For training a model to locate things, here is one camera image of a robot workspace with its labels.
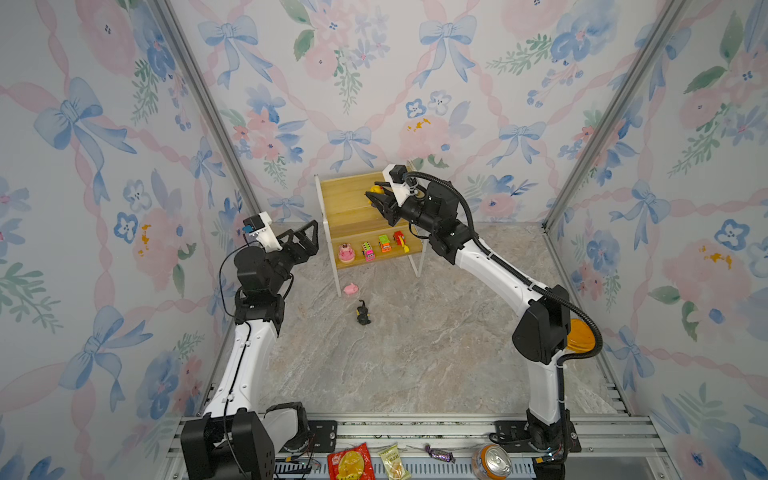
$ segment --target two-tier wooden shelf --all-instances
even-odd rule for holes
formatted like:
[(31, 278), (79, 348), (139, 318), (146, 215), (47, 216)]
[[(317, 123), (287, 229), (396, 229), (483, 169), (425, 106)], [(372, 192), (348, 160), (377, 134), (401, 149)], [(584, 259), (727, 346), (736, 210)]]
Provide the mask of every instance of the two-tier wooden shelf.
[[(390, 227), (379, 211), (371, 207), (368, 198), (366, 198), (365, 192), (377, 181), (384, 181), (382, 172), (334, 178), (332, 180), (320, 180), (315, 175), (317, 197), (320, 201), (320, 209), (323, 212), (323, 226), (326, 231), (328, 251), (331, 258), (331, 266), (333, 267), (333, 278), (336, 281), (336, 291), (339, 296), (341, 296), (341, 286), (339, 285), (338, 270), (342, 268), (381, 262), (408, 255), (416, 276), (420, 277), (422, 274), (425, 241), (411, 234), (408, 230), (408, 222), (405, 220), (400, 220), (396, 226)], [(398, 230), (406, 236), (406, 245), (410, 249), (408, 253), (395, 242), (395, 232)], [(391, 251), (382, 252), (379, 249), (379, 235), (389, 237), (390, 244), (392, 245)], [(362, 254), (363, 242), (370, 243), (373, 247), (373, 253), (376, 254), (376, 258), (370, 262), (367, 262)], [(355, 249), (356, 255), (353, 262), (342, 263), (339, 260), (339, 246), (342, 243), (348, 243)], [(416, 266), (413, 260), (414, 253), (421, 254), (419, 266)]]

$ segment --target marble floor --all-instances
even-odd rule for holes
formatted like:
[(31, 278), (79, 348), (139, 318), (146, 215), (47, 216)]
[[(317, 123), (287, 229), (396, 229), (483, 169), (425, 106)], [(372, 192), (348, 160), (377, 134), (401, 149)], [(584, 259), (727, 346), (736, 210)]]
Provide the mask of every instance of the marble floor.
[[(529, 275), (560, 282), (538, 226), (479, 225), (478, 232)], [(421, 279), (405, 257), (340, 270), (342, 288), (354, 282), (360, 291), (339, 298), (329, 262), (323, 243), (293, 269), (260, 411), (299, 400), (316, 413), (525, 412), (528, 374), (511, 341), (517, 318), (479, 280), (429, 250)], [(356, 322), (360, 299), (368, 326)], [(615, 413), (594, 359), (566, 367), (573, 413)]]

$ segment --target wall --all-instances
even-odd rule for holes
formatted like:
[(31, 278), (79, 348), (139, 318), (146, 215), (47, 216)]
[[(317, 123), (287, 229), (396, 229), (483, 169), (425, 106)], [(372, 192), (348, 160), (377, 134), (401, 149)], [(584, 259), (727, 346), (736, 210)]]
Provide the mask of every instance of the wall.
[(152, 478), (214, 366), (239, 197), (143, 2), (0, 18), (0, 478)]
[(766, 15), (690, 3), (551, 232), (685, 478), (768, 478)]
[(415, 160), (514, 222), (546, 216), (664, 2), (171, 3), (273, 218), (319, 216), (315, 174)]

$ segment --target black toy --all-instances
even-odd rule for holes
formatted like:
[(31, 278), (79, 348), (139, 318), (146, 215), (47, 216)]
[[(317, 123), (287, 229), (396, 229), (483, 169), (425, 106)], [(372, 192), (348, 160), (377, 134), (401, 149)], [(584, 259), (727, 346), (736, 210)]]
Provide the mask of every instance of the black toy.
[(368, 318), (368, 308), (366, 307), (366, 302), (364, 300), (360, 300), (362, 302), (362, 305), (357, 307), (357, 323), (360, 325), (368, 325), (371, 323), (371, 319)]

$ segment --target metal corner bar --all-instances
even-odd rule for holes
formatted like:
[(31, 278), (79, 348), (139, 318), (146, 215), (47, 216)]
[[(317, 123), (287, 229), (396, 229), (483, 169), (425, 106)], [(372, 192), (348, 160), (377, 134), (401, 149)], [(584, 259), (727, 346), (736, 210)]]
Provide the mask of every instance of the metal corner bar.
[(565, 212), (568, 207), (568, 202), (578, 190), (584, 177), (589, 172), (594, 159), (600, 153), (608, 138), (611, 136), (611, 132), (614, 126), (621, 119), (621, 115), (627, 109), (627, 106), (632, 101), (632, 98), (637, 93), (638, 88), (641, 86), (641, 82), (645, 76), (650, 73), (653, 62), (655, 62), (661, 52), (664, 50), (664, 46), (669, 41), (670, 36), (674, 31), (674, 27), (677, 25), (680, 17), (682, 16), (685, 8), (690, 3), (690, 0), (668, 0), (664, 6), (664, 10), (659, 15), (656, 25), (649, 35), (649, 40), (645, 46), (637, 54), (637, 57), (632, 62), (632, 65), (627, 71), (627, 78), (624, 83), (619, 87), (619, 91), (616, 93), (611, 103), (603, 115), (598, 127), (595, 129), (594, 137), (584, 147), (581, 156), (579, 157), (574, 170), (568, 176), (565, 181), (565, 185), (558, 195), (557, 200), (554, 202), (554, 207), (549, 210), (549, 214), (544, 219), (544, 229), (547, 233), (551, 229), (552, 225), (557, 223), (557, 220)]
[(169, 0), (149, 0), (149, 6), (154, 14), (160, 29), (170, 45), (171, 52), (178, 61), (184, 75), (187, 78), (187, 84), (194, 99), (200, 105), (202, 114), (211, 126), (211, 135), (221, 150), (224, 161), (232, 172), (235, 184), (243, 195), (243, 200), (252, 214), (258, 214), (261, 211), (256, 194), (253, 192), (248, 177), (243, 170), (243, 166), (237, 160), (234, 147), (227, 135), (227, 128), (219, 116), (216, 104), (208, 91), (208, 87), (203, 80), (203, 74), (200, 66), (192, 56), (192, 50), (184, 35), (177, 16)]

